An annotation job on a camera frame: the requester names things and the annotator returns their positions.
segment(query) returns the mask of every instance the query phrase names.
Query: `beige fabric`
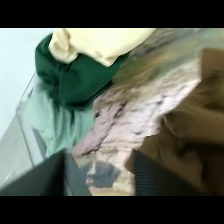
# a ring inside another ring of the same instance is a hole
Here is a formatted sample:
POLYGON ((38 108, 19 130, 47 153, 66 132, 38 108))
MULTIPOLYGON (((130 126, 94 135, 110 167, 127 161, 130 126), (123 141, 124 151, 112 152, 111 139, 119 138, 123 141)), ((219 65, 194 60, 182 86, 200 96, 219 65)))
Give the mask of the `beige fabric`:
POLYGON ((155 28, 57 28, 49 44, 53 57, 70 63, 79 53, 104 66, 144 42, 155 28))

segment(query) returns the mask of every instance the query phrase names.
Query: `green fabric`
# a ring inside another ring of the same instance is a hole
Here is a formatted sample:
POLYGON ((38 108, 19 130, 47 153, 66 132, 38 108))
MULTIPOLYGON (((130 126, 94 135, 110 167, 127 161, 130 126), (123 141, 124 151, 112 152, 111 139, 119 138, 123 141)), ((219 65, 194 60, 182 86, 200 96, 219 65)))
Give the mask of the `green fabric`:
POLYGON ((55 102, 67 108, 89 105, 110 85, 112 76, 128 57, 120 56, 112 66, 105 67, 80 54, 70 64, 57 61, 48 50, 52 34, 45 37, 35 52, 36 71, 46 83, 46 90, 55 102))
POLYGON ((53 102, 38 77, 28 101, 26 115, 47 146, 49 157, 62 149, 72 149, 94 124, 92 105, 83 110, 67 110, 53 102))

